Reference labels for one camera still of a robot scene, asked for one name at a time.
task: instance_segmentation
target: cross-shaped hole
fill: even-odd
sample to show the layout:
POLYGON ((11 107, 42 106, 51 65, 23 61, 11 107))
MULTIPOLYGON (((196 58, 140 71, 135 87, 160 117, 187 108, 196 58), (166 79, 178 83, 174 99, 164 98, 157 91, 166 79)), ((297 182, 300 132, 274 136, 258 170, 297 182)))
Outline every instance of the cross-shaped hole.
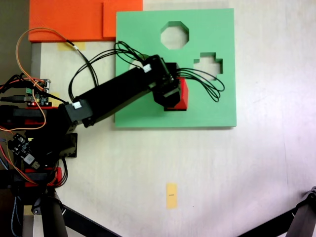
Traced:
MULTIPOLYGON (((199 59, 193 61, 194 69, 207 72, 215 77, 223 73, 223 59, 216 58, 215 53, 201 53, 199 59)), ((204 73, 196 72, 197 74, 209 79, 204 73)))

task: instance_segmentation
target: connector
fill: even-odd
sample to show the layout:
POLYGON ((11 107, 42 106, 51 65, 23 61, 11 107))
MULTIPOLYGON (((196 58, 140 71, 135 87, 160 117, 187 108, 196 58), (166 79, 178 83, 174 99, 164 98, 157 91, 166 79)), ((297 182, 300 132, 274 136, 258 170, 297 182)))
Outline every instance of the connector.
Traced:
POLYGON ((12 96, 7 96, 7 97, 1 97, 0 101, 12 102, 12 103, 24 103, 24 102, 32 101, 32 96, 12 95, 12 96))

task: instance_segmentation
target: black mount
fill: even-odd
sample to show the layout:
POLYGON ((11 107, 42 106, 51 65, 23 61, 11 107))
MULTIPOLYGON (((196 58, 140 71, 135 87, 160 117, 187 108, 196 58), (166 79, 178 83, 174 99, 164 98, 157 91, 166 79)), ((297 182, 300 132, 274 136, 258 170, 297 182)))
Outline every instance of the black mount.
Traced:
POLYGON ((297 206, 239 237, 312 237, 316 224, 316 187, 297 206))

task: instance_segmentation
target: circuit board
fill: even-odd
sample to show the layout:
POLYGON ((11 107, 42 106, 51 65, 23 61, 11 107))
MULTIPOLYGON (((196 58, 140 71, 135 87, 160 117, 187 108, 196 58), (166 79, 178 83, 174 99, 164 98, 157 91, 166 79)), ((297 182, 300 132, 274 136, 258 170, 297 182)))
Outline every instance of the circuit board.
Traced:
POLYGON ((30 143, 25 137, 20 134, 15 134, 12 141, 8 141, 9 149, 24 162, 34 169, 38 169, 40 164, 31 155, 30 143))
MULTIPOLYGON (((38 85, 44 88, 46 93, 49 93, 50 79, 42 79, 44 82, 39 82, 38 85)), ((32 89, 26 88, 26 93, 30 96, 30 101, 27 102, 28 107, 37 107, 37 104, 34 101, 32 95, 32 89)), ((52 103, 49 101, 49 98, 45 95, 39 94, 38 92, 34 93, 35 99, 41 107, 51 106, 52 103)))

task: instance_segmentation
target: black tripod leg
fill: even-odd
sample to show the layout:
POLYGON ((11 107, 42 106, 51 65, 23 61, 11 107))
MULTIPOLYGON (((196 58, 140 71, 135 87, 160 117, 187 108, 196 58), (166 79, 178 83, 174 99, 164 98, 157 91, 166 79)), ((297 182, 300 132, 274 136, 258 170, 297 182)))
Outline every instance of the black tripod leg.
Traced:
POLYGON ((286 237, 312 237, 316 224, 316 213, 311 204, 301 206, 292 221, 286 237))
POLYGON ((86 237, 121 237, 65 205, 64 220, 67 227, 86 237))
POLYGON ((45 237, 68 237, 60 203, 52 197, 44 197, 40 204, 45 237))
POLYGON ((240 235, 239 237, 277 237, 288 231, 296 209, 279 215, 278 217, 240 235))

